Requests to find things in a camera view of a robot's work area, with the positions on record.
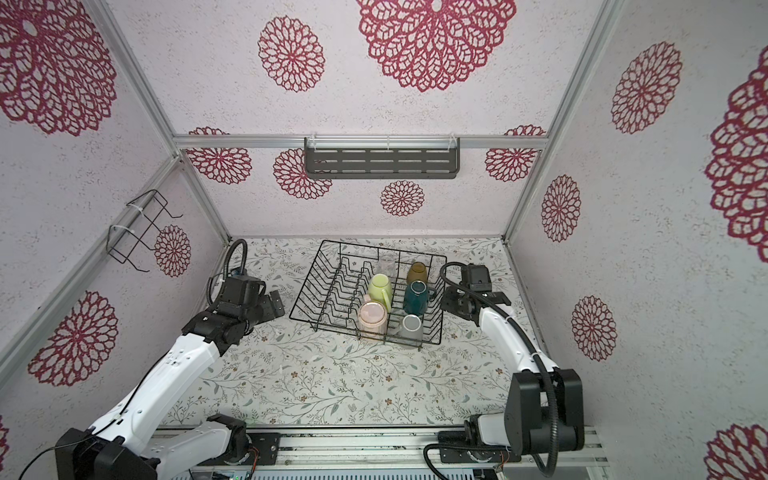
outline dark teal mug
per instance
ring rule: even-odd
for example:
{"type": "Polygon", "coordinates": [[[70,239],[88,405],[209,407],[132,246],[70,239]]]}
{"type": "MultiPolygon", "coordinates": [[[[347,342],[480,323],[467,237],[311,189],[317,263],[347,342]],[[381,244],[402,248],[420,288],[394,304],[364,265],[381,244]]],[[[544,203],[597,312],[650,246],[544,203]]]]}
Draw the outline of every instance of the dark teal mug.
{"type": "Polygon", "coordinates": [[[406,295],[402,301],[402,309],[409,315],[424,315],[429,303],[429,289],[421,280],[411,282],[406,288],[406,295]]]}

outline glass cup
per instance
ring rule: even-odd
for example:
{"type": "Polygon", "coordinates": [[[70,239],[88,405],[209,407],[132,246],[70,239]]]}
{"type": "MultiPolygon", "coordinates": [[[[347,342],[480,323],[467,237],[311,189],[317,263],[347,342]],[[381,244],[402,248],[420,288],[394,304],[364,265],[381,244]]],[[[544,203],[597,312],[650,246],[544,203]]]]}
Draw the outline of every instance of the glass cup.
{"type": "Polygon", "coordinates": [[[410,284],[416,280],[421,280],[422,282],[427,283],[428,276],[429,274],[427,272],[427,266],[421,262],[414,262],[414,264],[411,265],[411,268],[408,270],[406,283],[410,284]]]}
{"type": "Polygon", "coordinates": [[[397,252],[379,250],[379,264],[376,273],[383,273],[389,278],[397,278],[397,252]]]}

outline mug handle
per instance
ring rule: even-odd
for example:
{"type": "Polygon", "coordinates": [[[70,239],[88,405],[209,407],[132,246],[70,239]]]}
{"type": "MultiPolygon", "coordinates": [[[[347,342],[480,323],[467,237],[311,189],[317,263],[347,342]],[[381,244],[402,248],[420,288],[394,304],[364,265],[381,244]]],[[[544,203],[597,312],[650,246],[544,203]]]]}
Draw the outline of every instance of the mug handle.
{"type": "Polygon", "coordinates": [[[386,292],[386,289],[382,288],[382,298],[384,299],[384,308],[386,308],[387,313],[392,312],[392,299],[389,298],[389,294],[386,292]]]}

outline black cable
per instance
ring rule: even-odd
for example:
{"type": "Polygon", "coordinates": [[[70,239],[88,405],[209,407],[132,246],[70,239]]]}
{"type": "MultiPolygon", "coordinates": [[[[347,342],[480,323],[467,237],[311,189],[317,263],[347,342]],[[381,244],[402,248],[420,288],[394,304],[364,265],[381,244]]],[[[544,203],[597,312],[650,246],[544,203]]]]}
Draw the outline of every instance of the black cable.
{"type": "Polygon", "coordinates": [[[552,379],[550,379],[549,375],[547,374],[547,368],[544,365],[544,361],[541,360],[541,354],[536,350],[536,347],[533,345],[533,342],[531,342],[531,340],[528,338],[528,335],[520,327],[520,325],[518,325],[515,319],[509,316],[509,314],[506,313],[500,306],[496,305],[491,300],[488,300],[487,297],[479,293],[473,292],[470,289],[454,282],[453,280],[450,280],[445,275],[445,270],[449,266],[465,267],[466,265],[461,262],[447,262],[445,265],[443,265],[440,268],[440,278],[442,278],[443,281],[445,281],[448,285],[451,285],[456,289],[461,290],[462,292],[466,293],[470,297],[484,303],[486,306],[491,307],[496,313],[501,315],[502,318],[505,318],[507,320],[507,323],[509,323],[512,326],[515,332],[523,340],[525,347],[530,352],[534,362],[536,363],[536,366],[538,367],[538,371],[541,373],[541,380],[544,383],[544,391],[547,394],[547,404],[549,407],[549,453],[547,457],[547,465],[543,463],[543,461],[541,460],[541,456],[539,456],[539,454],[533,454],[533,459],[536,462],[536,465],[538,466],[539,471],[545,477],[551,477],[552,475],[554,475],[554,470],[558,464],[558,452],[560,448],[560,442],[558,439],[559,414],[558,414],[558,402],[554,396],[554,386],[552,385],[552,379]]]}
{"type": "Polygon", "coordinates": [[[459,450],[461,452],[506,452],[505,448],[499,447],[473,447],[470,445],[451,445],[450,443],[430,443],[424,447],[424,461],[426,462],[429,469],[432,470],[432,473],[437,475],[437,478],[440,478],[440,480],[451,479],[440,473],[440,471],[432,464],[432,460],[429,459],[429,455],[427,455],[427,453],[434,449],[451,449],[459,450]]]}
{"type": "MultiPolygon", "coordinates": [[[[160,363],[160,361],[161,361],[162,359],[164,359],[166,355],[167,355],[167,353],[164,353],[164,354],[163,354],[163,355],[162,355],[162,356],[161,356],[159,359],[157,359],[157,361],[156,361],[156,362],[155,362],[155,363],[152,365],[152,367],[150,367],[150,368],[149,368],[149,370],[147,370],[147,372],[144,374],[144,376],[143,376],[143,377],[141,377],[141,380],[139,381],[138,385],[136,385],[136,388],[134,389],[133,393],[131,393],[131,397],[130,397],[130,398],[128,399],[128,401],[125,403],[125,406],[123,407],[123,409],[120,411],[120,413],[119,413],[118,415],[123,415],[123,414],[125,413],[125,411],[126,411],[126,410],[127,410],[127,408],[128,408],[128,404],[129,404],[129,403],[131,403],[131,400],[133,400],[133,399],[134,399],[134,397],[136,396],[136,392],[138,392],[138,391],[139,391],[139,387],[141,386],[141,384],[142,384],[142,383],[144,383],[144,380],[147,378],[147,376],[150,374],[150,372],[152,372],[152,370],[154,370],[154,367],[155,367],[155,366],[157,366],[157,364],[158,364],[158,363],[160,363]]],[[[35,462],[38,460],[38,458],[42,457],[42,455],[43,455],[44,453],[46,453],[46,452],[50,452],[51,450],[56,450],[56,449],[63,449],[63,448],[66,448],[66,447],[72,447],[73,445],[77,445],[78,443],[87,442],[88,440],[91,440],[91,439],[93,439],[94,437],[97,437],[97,436],[98,436],[100,433],[102,433],[104,430],[106,430],[106,429],[108,429],[109,427],[111,427],[111,426],[112,426],[112,425],[113,425],[113,424],[114,424],[116,421],[117,421],[117,419],[112,419],[112,420],[111,420],[111,421],[110,421],[110,422],[107,424],[107,426],[105,426],[104,428],[102,428],[102,429],[101,429],[101,430],[99,430],[98,432],[94,433],[93,435],[90,435],[90,436],[88,436],[88,437],[85,437],[85,438],[84,438],[84,439],[82,439],[82,440],[78,440],[78,441],[76,441],[76,442],[72,442],[72,443],[65,443],[64,445],[54,445],[54,446],[52,446],[52,447],[48,447],[47,449],[45,449],[45,450],[43,450],[42,452],[38,453],[38,454],[37,454],[37,455],[35,455],[35,457],[34,457],[34,458],[33,458],[33,459],[32,459],[32,460],[31,460],[31,461],[30,461],[30,462],[27,464],[27,466],[25,466],[25,467],[24,467],[24,470],[22,470],[22,473],[21,473],[21,474],[18,476],[18,480],[22,480],[22,478],[24,477],[24,474],[27,472],[27,470],[29,470],[29,468],[30,468],[30,467],[31,467],[31,466],[32,466],[32,465],[33,465],[33,464],[34,464],[34,463],[35,463],[35,462]]]]}
{"type": "Polygon", "coordinates": [[[238,238],[232,243],[232,245],[230,245],[230,249],[227,250],[227,255],[224,257],[224,268],[222,273],[224,274],[225,280],[230,275],[230,260],[232,260],[232,255],[235,253],[235,249],[238,245],[242,246],[243,248],[243,257],[240,259],[240,275],[242,275],[243,271],[245,270],[245,260],[246,257],[248,257],[248,243],[242,238],[238,238]]]}
{"type": "Polygon", "coordinates": [[[205,286],[205,300],[207,300],[208,306],[214,304],[214,280],[217,276],[222,274],[223,272],[219,272],[208,279],[208,284],[205,286]]]}
{"type": "Polygon", "coordinates": [[[560,441],[558,439],[558,400],[554,396],[554,386],[549,375],[546,375],[547,368],[539,355],[533,357],[536,366],[544,380],[544,391],[547,393],[547,404],[549,407],[549,452],[547,456],[547,465],[544,465],[541,456],[538,453],[533,454],[533,459],[541,474],[547,478],[554,475],[554,469],[558,466],[558,452],[560,441]]]}

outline mug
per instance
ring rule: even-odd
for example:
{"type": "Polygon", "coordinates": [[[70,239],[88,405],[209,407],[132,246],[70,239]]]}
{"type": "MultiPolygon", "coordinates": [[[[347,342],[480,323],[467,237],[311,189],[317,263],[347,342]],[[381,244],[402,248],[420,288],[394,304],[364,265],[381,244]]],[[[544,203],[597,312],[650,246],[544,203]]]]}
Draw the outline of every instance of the mug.
{"type": "Polygon", "coordinates": [[[392,311],[392,284],[387,275],[383,273],[374,275],[368,285],[368,294],[371,296],[371,300],[381,303],[386,308],[387,313],[392,311]]]}
{"type": "Polygon", "coordinates": [[[384,340],[387,328],[386,308],[379,302],[371,300],[370,295],[362,298],[363,304],[357,312],[357,323],[364,338],[384,340]],[[380,333],[381,336],[366,335],[365,332],[380,333]]]}
{"type": "Polygon", "coordinates": [[[421,280],[415,280],[406,288],[406,294],[402,301],[402,309],[411,315],[424,315],[429,304],[429,289],[421,280]]]}
{"type": "Polygon", "coordinates": [[[424,283],[427,283],[427,277],[429,275],[427,274],[427,266],[424,263],[421,262],[415,262],[413,265],[411,265],[411,268],[408,270],[408,276],[406,276],[406,283],[410,284],[412,282],[415,282],[416,280],[421,280],[424,283]]]}
{"type": "Polygon", "coordinates": [[[422,344],[422,337],[424,336],[424,324],[416,315],[406,315],[395,334],[407,339],[399,339],[401,345],[419,346],[422,344]]]}

